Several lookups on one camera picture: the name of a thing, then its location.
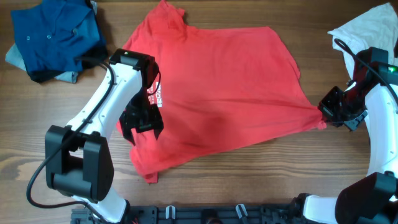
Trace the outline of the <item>red t-shirt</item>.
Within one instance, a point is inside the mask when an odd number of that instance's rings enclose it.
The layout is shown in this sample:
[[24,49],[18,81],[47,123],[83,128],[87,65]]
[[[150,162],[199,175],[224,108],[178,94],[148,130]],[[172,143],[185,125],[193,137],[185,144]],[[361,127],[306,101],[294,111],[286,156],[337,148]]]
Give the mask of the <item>red t-shirt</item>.
[[164,129],[159,137],[132,134],[130,158],[147,183],[197,157],[325,128],[275,31],[199,29],[187,25],[184,14],[161,1],[124,44],[153,56],[161,72],[150,102],[159,107]]

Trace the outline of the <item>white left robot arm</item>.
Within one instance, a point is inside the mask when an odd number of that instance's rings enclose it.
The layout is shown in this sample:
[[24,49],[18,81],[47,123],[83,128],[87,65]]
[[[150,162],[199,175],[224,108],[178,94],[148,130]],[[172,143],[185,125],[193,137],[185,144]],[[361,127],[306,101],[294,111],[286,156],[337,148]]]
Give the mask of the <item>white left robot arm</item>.
[[149,103],[147,89],[160,75],[155,62],[113,62],[83,110],[64,127],[51,126],[45,135],[46,184],[74,204],[85,206],[94,223],[126,223],[129,202],[112,186],[114,166],[108,146],[113,128],[134,142],[133,131],[164,128],[160,111]]

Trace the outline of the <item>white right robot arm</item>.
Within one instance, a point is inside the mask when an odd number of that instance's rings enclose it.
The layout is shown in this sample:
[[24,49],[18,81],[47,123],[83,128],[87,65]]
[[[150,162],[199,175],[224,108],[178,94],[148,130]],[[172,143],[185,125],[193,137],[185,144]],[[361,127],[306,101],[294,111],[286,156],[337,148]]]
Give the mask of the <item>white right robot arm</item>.
[[319,102],[323,119],[354,131],[366,122],[371,148],[366,177],[337,197],[300,194],[289,218],[307,223],[397,223],[397,67],[375,47],[352,55],[348,89],[337,86]]

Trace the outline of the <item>black folded garment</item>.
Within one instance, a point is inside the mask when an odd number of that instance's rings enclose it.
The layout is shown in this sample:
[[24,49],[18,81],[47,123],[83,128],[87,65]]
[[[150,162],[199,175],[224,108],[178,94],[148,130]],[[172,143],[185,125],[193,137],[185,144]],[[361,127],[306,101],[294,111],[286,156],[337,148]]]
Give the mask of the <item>black folded garment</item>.
[[[82,57],[95,58],[97,60],[104,60],[107,56],[108,51],[105,46],[93,47],[82,55]],[[45,66],[44,68],[38,68],[35,70],[28,69],[27,74],[32,81],[37,83],[43,83],[53,78],[63,82],[76,83],[76,81],[78,80],[78,76],[81,72],[95,66],[93,62],[76,60],[76,57],[73,58],[73,61],[77,63],[80,68],[65,70],[64,68],[50,68],[48,66]]]

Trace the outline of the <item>white t-shirt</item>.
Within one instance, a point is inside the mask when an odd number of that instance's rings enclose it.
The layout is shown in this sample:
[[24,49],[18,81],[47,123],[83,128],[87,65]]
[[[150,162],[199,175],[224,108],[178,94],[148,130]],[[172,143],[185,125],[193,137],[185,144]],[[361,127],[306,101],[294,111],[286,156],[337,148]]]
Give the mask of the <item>white t-shirt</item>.
[[386,50],[388,64],[397,65],[397,14],[391,3],[373,7],[328,34],[333,40],[342,40],[354,54],[370,47]]

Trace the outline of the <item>blue folded shirt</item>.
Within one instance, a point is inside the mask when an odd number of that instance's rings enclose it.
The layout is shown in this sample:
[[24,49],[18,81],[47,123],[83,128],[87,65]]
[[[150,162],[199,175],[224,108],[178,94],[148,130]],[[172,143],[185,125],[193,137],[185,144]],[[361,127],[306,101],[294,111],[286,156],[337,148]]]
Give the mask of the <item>blue folded shirt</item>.
[[104,45],[94,10],[85,1],[42,1],[11,12],[14,40],[28,72],[80,72],[75,60]]

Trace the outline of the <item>grey folded garment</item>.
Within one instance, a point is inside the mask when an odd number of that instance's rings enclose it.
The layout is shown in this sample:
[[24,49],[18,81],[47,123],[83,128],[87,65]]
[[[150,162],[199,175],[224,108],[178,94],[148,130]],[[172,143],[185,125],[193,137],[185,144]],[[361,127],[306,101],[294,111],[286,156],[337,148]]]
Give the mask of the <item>grey folded garment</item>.
[[[13,44],[12,47],[8,50],[5,61],[23,71],[26,71],[24,60],[16,44]],[[61,80],[68,83],[76,83],[77,78],[78,78],[78,72],[64,72],[55,77],[55,79],[57,80]]]

